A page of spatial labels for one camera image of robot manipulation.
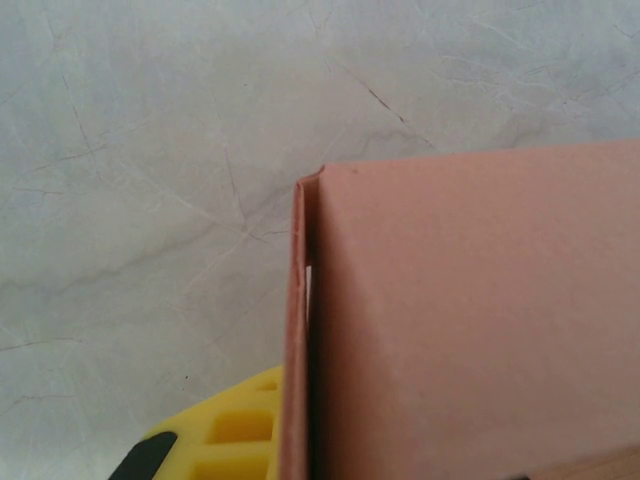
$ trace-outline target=black object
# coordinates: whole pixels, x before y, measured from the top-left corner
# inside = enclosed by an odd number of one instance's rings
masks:
[[[162,432],[137,443],[109,480],[153,480],[177,439],[174,432]]]

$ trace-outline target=cardboard box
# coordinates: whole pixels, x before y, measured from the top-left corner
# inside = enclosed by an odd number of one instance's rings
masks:
[[[640,478],[640,142],[302,179],[286,349],[285,480]]]

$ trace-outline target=marble surface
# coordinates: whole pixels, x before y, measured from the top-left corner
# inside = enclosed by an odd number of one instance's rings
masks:
[[[0,478],[281,362],[323,162],[640,132],[633,0],[0,2]]]

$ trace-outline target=cardboard edge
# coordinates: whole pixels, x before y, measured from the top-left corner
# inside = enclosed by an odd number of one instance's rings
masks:
[[[293,198],[281,412],[281,480],[306,479],[309,469],[306,267],[311,262],[309,244],[313,238],[317,185],[321,173],[322,169],[300,179]]]

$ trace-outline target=yellow object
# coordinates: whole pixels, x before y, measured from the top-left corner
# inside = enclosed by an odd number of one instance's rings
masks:
[[[282,367],[272,368],[156,425],[178,438],[154,480],[276,480]]]

